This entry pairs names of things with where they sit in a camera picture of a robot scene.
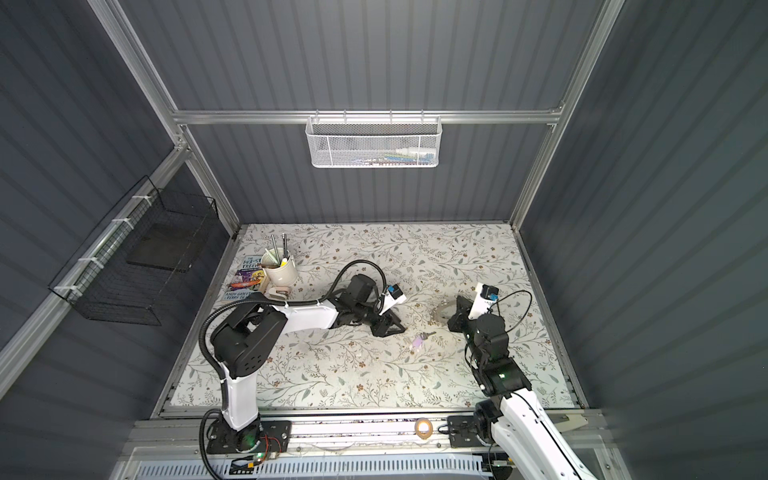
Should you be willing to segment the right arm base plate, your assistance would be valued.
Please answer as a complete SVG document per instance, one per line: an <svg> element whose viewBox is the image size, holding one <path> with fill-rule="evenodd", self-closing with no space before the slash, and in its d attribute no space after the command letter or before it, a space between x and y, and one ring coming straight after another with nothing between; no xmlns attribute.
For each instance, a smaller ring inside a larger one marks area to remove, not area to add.
<svg viewBox="0 0 768 480"><path fill-rule="evenodd" d="M448 416L446 425L449 443L454 449L495 444L491 433L492 421L480 414Z"/></svg>

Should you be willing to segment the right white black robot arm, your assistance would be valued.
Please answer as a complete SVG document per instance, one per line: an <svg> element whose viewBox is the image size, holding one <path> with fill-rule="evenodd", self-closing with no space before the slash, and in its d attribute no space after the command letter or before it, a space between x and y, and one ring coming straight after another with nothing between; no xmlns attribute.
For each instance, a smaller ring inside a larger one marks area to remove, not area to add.
<svg viewBox="0 0 768 480"><path fill-rule="evenodd" d="M486 399L473 418L478 438L504 450L525 479L594 479L545 412L509 353L509 332L495 293L456 298L448 329L465 339L465 361Z"/></svg>

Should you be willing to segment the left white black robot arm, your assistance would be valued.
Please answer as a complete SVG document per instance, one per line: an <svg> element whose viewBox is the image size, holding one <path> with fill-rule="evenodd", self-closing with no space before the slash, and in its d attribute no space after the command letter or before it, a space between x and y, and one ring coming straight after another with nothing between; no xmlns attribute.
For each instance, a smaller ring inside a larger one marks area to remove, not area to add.
<svg viewBox="0 0 768 480"><path fill-rule="evenodd" d="M373 279L357 274L347 287L318 300L279 302L257 292L215 310L201 328L198 345L220 382L223 421L240 432L260 420L256 372L283 335L360 325L375 337L400 334L406 328L393 308L405 301L399 285L379 291Z"/></svg>

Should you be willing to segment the purple capped key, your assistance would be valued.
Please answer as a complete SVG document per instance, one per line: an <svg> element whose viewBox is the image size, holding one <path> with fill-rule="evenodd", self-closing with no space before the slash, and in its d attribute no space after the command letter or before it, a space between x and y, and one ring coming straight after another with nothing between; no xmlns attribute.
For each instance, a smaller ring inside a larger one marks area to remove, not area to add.
<svg viewBox="0 0 768 480"><path fill-rule="evenodd" d="M419 333L413 340L411 344L411 351L413 353L421 350L423 346L425 345L426 341L435 335L435 332L421 332Z"/></svg>

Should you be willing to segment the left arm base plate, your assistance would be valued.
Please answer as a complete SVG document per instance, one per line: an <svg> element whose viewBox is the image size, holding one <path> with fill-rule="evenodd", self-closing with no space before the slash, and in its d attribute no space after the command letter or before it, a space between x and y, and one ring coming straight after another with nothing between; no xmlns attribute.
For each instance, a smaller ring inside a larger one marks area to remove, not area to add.
<svg viewBox="0 0 768 480"><path fill-rule="evenodd" d="M241 431L215 419L204 428L208 454L280 454L287 450L293 424L290 421L261 421Z"/></svg>

